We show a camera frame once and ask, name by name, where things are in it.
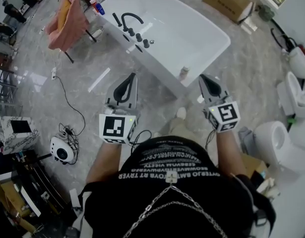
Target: pink towel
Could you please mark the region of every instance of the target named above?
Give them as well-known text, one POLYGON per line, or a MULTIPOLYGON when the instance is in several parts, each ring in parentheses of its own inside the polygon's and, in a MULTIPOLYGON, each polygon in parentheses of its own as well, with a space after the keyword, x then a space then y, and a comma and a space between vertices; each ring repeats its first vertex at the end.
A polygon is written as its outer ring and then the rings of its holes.
POLYGON ((66 17, 64 27, 58 31, 58 17, 60 8, 47 25, 46 32, 49 35, 49 49, 61 49, 63 52, 67 51, 87 30, 89 22, 81 9, 79 0, 69 0, 71 6, 66 17))

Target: marble floor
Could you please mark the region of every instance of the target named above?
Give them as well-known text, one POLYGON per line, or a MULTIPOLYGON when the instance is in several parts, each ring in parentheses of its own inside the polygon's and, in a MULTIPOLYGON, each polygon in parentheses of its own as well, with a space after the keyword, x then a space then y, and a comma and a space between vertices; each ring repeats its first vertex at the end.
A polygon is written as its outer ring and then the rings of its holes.
MULTIPOLYGON (((249 35, 202 0, 181 1, 209 18, 231 38, 231 45, 206 69, 206 73, 218 76, 238 101, 242 116, 238 129, 242 126, 254 129, 263 122, 276 119, 285 122, 278 104, 276 85, 284 79, 289 65, 270 35, 272 25, 254 15, 258 29, 249 35)), ((75 61, 72 64, 59 50, 48 49, 48 37, 42 31, 58 6, 57 0, 44 0, 28 12, 30 19, 18 30, 16 46, 19 50, 12 69, 18 83, 15 99, 23 105, 22 116, 30 116, 41 135, 36 147, 39 155, 49 153, 50 139, 58 132, 60 122, 71 125, 77 133, 83 128, 82 117, 65 101, 60 81, 51 80, 53 67, 57 68, 57 76, 63 81, 69 102, 85 116, 86 127, 78 137, 80 154, 77 163, 63 166, 53 158, 43 161, 53 182, 63 188, 64 194, 73 188, 78 192, 83 189, 87 173, 102 144, 98 135, 98 114, 103 110, 107 88, 117 78, 133 71, 138 76, 138 107, 141 110, 135 135, 143 129, 152 133, 165 131, 177 108, 184 106, 187 108, 187 127, 205 143, 211 126, 201 112, 203 105, 197 102, 200 95, 197 81, 191 84, 189 94, 176 99, 106 33, 98 43, 91 42, 87 35, 83 36, 68 51, 75 61), (108 67, 110 72, 88 92, 108 67)), ((98 18, 90 9, 85 14, 91 22, 91 30, 96 29, 98 18)), ((121 165, 129 151, 129 147, 123 148, 121 165)), ((216 163, 214 141, 209 145, 209 155, 216 163)))

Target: white toilet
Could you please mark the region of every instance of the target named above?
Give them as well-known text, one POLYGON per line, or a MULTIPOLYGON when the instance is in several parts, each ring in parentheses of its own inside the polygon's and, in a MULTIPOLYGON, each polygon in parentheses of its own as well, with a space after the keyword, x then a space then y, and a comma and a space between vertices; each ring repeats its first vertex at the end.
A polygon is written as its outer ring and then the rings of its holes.
POLYGON ((287 116, 296 114, 305 118, 305 91, 301 89, 296 76, 289 71, 284 82, 277 86, 280 103, 287 116))
POLYGON ((305 148, 295 145, 279 121, 263 123, 254 130, 262 160, 274 167, 283 166, 298 174, 305 173, 305 148))

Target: blue bottle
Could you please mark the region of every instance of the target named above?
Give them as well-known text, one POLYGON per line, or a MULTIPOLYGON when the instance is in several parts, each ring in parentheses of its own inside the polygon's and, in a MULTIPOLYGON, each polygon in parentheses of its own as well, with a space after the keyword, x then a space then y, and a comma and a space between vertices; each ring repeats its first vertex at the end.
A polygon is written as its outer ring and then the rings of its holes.
POLYGON ((99 13, 104 15, 105 12, 104 12, 104 9, 103 7, 100 5, 100 3, 96 4, 96 8, 98 9, 99 13))

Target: black faucet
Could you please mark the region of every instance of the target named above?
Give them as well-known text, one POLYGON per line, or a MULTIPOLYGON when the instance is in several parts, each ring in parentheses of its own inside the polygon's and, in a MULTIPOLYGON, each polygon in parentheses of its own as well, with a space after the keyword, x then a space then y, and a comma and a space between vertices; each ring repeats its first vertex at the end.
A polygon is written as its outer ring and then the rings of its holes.
POLYGON ((127 31, 128 31, 128 27, 126 26, 126 22, 124 21, 124 17, 125 17, 125 16, 134 17, 134 18, 138 19, 138 21, 139 21, 141 24, 143 24, 143 20, 142 20, 139 16, 137 16, 136 14, 130 13, 130 12, 126 12, 126 13, 124 13, 124 14, 122 15, 122 24, 123 24, 123 31, 124 31, 124 32, 127 32, 127 31))

